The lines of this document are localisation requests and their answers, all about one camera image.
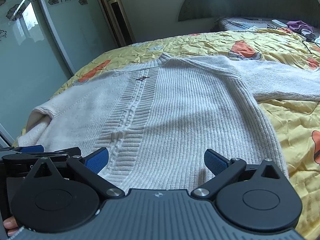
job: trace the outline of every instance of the dark curved headboard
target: dark curved headboard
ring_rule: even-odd
[[[208,17],[301,20],[320,27],[318,0],[185,0],[178,21]]]

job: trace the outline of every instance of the frosted glass panel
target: frosted glass panel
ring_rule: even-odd
[[[0,0],[0,123],[15,139],[70,77],[38,0]]]
[[[116,48],[98,0],[46,0],[46,5],[76,71]]]

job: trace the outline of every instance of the gray ribbed plate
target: gray ribbed plate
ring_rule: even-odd
[[[226,223],[209,201],[195,200],[186,190],[132,189],[119,200],[108,200],[101,212],[77,229],[58,234],[22,228],[15,240],[295,240],[294,230],[255,235]]]

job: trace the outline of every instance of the sweater sleeve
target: sweater sleeve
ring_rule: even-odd
[[[320,69],[304,70],[270,61],[233,61],[256,100],[320,100]]]

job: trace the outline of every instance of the metal screw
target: metal screw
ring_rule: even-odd
[[[110,197],[118,197],[122,193],[122,190],[119,188],[110,188],[106,191],[106,194]]]
[[[205,188],[196,188],[194,191],[193,191],[193,194],[199,196],[199,197],[205,197],[207,195],[209,195],[209,190],[205,189]]]

